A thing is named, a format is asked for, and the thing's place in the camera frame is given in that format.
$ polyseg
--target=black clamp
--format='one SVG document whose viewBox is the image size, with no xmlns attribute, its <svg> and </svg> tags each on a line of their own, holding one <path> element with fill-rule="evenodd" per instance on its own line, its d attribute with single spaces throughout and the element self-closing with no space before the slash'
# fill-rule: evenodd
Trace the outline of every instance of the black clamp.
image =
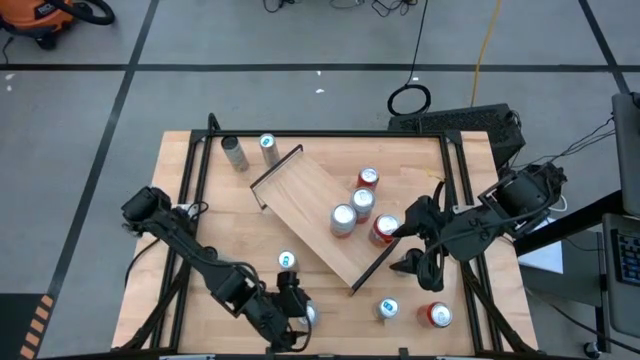
<svg viewBox="0 0 640 360">
<path fill-rule="evenodd" d="M 400 355 L 400 360 L 409 360 L 409 349 L 399 348 L 398 355 Z"/>
</svg>

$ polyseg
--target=orange vacuum cleaner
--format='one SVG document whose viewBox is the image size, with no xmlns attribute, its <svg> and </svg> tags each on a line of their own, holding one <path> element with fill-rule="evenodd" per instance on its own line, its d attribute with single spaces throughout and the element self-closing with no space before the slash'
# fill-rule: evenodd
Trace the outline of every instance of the orange vacuum cleaner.
<svg viewBox="0 0 640 360">
<path fill-rule="evenodd" d="M 87 2 L 102 10 L 104 16 L 93 15 Z M 115 15 L 103 0 L 0 0 L 0 28 L 31 37 L 45 50 L 55 48 L 57 35 L 70 29 L 75 19 L 110 25 Z"/>
</svg>

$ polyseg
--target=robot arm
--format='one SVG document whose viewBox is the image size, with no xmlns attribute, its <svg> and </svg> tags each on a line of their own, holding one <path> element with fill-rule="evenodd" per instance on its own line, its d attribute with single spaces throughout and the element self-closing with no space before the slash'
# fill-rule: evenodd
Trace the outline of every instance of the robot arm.
<svg viewBox="0 0 640 360">
<path fill-rule="evenodd" d="M 171 209 L 171 199 L 162 190 L 144 187 L 122 206 L 124 227 L 142 235 L 148 232 L 174 249 L 204 277 L 211 296 L 230 314 L 244 315 L 270 344 L 273 352 L 295 351 L 298 337 L 290 331 L 289 318 L 305 317 L 310 298 L 298 288 L 295 272 L 278 274 L 279 293 L 266 291 L 255 269 L 243 262 L 222 261 L 212 247 L 195 239 L 194 224 L 187 211 Z"/>
</svg>

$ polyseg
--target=wooden board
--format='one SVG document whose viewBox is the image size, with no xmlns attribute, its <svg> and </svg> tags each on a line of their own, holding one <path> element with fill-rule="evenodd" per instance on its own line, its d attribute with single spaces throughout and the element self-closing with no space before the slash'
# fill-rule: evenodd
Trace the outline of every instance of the wooden board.
<svg viewBox="0 0 640 360">
<path fill-rule="evenodd" d="M 349 286 L 356 283 L 383 251 L 368 240 L 370 226 L 356 226 L 358 231 L 346 239 L 331 234 L 329 215 L 337 205 L 349 203 L 352 190 L 345 189 L 304 152 L 294 154 L 253 189 Z M 374 208 L 373 218 L 378 216 L 376 210 Z"/>
<path fill-rule="evenodd" d="M 174 199 L 180 186 L 188 136 L 188 132 L 165 133 L 154 174 L 153 184 L 162 187 Z M 463 139 L 472 188 L 477 195 L 497 181 L 491 150 L 484 133 L 463 133 Z M 455 261 L 446 260 L 444 291 L 437 294 L 424 291 L 414 277 L 397 277 L 388 270 L 388 265 L 404 251 L 421 246 L 416 238 L 403 240 L 355 296 L 349 297 L 349 286 L 277 215 L 269 209 L 261 212 L 249 185 L 266 171 L 266 166 L 257 139 L 243 138 L 241 143 L 251 167 L 248 172 L 237 174 L 216 139 L 204 195 L 211 208 L 201 218 L 198 241 L 216 247 L 226 256 L 250 262 L 271 289 L 278 272 L 278 253 L 290 249 L 298 255 L 302 286 L 318 304 L 320 312 L 306 353 L 396 355 L 398 347 L 407 347 L 412 355 L 473 353 L 462 279 Z M 439 178 L 444 177 L 437 140 L 278 138 L 282 154 L 297 144 L 303 144 L 305 154 L 347 189 L 355 186 L 362 166 L 376 167 L 381 173 L 376 209 L 400 219 L 409 204 L 419 195 L 432 194 Z M 360 227 L 368 228 L 371 221 Z M 148 241 L 147 238 L 140 240 L 136 251 Z M 497 306 L 522 338 L 536 347 L 513 248 L 495 241 L 486 256 Z M 155 305 L 165 257 L 166 246 L 160 244 L 134 267 L 125 291 L 114 346 L 128 340 Z M 393 296 L 400 304 L 397 318 L 385 324 L 373 318 L 373 305 L 383 296 Z M 454 321 L 449 328 L 424 329 L 417 325 L 415 310 L 432 301 L 444 301 L 451 307 Z M 173 311 L 169 311 L 163 345 L 167 344 L 166 335 L 172 319 Z M 481 327 L 486 328 L 482 315 Z M 485 344 L 490 344 L 486 331 L 483 338 Z M 242 317 L 234 319 L 227 314 L 211 299 L 202 277 L 192 273 L 179 350 L 185 353 L 263 353 L 265 346 L 266 342 L 246 320 Z"/>
</svg>

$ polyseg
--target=blue and white can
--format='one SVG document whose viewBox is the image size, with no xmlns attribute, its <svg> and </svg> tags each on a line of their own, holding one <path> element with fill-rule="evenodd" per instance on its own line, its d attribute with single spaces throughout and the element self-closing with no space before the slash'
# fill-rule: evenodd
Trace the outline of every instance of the blue and white can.
<svg viewBox="0 0 640 360">
<path fill-rule="evenodd" d="M 382 299 L 375 307 L 375 315 L 378 320 L 388 320 L 398 314 L 398 302 L 390 297 Z"/>
</svg>

